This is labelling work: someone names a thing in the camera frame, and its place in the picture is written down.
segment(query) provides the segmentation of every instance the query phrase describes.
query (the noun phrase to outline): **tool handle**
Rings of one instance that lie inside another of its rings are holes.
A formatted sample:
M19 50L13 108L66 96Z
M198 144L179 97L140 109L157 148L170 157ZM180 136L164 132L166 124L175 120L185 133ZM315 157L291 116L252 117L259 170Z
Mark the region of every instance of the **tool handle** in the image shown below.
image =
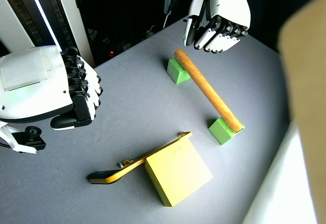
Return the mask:
M197 86L202 90L211 104L216 108L222 118L230 126L234 132L239 132L244 129L243 124L235 117L232 111L228 108L222 98L217 94L214 88L209 84L200 70L191 61L188 55L180 48L174 53L177 61L182 65L182 67L188 72Z

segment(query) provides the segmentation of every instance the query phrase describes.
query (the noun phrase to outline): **robotic arm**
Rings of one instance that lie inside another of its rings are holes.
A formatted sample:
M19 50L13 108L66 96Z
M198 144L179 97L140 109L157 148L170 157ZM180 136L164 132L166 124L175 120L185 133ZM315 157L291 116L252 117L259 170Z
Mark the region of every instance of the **robotic arm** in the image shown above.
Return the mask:
M36 47L0 58L0 139L17 152L35 154L45 147L41 130L25 131L8 123L32 123L54 117L51 127L66 130L89 125L102 93L100 77L74 47Z
M200 26L206 11L209 23ZM250 9L247 0L193 0L189 9L184 45L195 49L223 52L248 34Z

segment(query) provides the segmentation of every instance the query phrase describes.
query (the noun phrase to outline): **gray tabletop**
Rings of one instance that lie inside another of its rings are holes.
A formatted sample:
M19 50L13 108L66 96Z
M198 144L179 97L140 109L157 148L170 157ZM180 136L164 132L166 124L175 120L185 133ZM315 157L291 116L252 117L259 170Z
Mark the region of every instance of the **gray tabletop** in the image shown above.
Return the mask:
M221 146L207 127L219 114L192 80L175 85L167 61L182 47L184 23L97 68L104 92L95 121L54 131L34 123L47 146L37 155L0 148L0 223L240 223L288 126L277 53L248 36L231 50L185 51L245 130ZM214 178L177 206L164 207L144 166L112 185L86 176L192 131Z

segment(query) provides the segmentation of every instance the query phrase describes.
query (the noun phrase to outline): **yellow block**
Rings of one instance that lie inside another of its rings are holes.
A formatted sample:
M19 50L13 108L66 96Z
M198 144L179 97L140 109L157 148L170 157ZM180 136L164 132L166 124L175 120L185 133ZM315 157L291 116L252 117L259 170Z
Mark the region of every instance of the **yellow block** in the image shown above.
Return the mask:
M149 156L145 169L163 204L170 207L213 178L187 137Z

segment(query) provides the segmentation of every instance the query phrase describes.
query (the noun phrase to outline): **led light strip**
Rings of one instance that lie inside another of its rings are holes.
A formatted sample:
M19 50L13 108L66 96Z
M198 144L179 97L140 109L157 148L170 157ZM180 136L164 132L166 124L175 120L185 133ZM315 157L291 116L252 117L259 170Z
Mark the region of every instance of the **led light strip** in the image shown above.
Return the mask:
M56 36L55 36L52 28L51 28L51 25L50 25L49 21L46 18L46 15L45 15L45 13L44 13L44 11L42 9L42 6L40 4L40 1L39 0L34 0L34 1L36 3L37 8L39 9L39 11L41 13L41 16L42 16L42 18L43 18L43 20L44 20L44 22L46 24L47 29L49 30L49 32L50 32L50 34L51 34L51 36L52 36L52 38L53 38L53 40L54 40L54 42L55 42L55 44L57 46L57 49L59 50L59 52L61 52L62 49L61 49L61 47L59 45L59 42L58 42L58 40L57 40L57 38L56 38Z

